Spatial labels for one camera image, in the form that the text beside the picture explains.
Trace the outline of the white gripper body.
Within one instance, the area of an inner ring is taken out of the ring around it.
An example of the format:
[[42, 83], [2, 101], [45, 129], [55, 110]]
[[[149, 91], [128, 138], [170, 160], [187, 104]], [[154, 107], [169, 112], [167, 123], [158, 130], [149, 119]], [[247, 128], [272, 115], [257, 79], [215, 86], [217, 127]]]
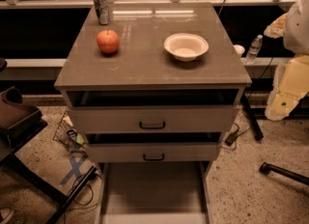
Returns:
[[284, 46], [293, 53], [309, 54], [309, 0], [296, 0], [289, 9]]

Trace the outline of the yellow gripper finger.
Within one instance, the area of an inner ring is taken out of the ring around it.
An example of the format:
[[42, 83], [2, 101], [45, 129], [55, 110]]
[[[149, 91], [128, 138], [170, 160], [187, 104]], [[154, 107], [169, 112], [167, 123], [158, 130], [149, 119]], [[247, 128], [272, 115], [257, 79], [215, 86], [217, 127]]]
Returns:
[[288, 63], [279, 63], [267, 100], [266, 117], [272, 121], [283, 120], [308, 93], [309, 56], [299, 54]]
[[283, 37], [285, 34], [286, 19], [287, 14], [280, 15], [265, 29], [264, 35], [273, 39]]

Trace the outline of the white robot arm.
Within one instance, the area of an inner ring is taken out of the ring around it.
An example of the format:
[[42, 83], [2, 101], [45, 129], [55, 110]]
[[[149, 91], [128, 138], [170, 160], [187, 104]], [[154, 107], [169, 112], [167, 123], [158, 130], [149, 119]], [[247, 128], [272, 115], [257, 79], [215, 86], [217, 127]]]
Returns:
[[284, 47], [295, 54], [288, 63], [278, 64], [267, 100], [266, 117], [280, 121], [309, 93], [309, 0], [296, 0], [266, 28], [264, 35], [282, 37]]

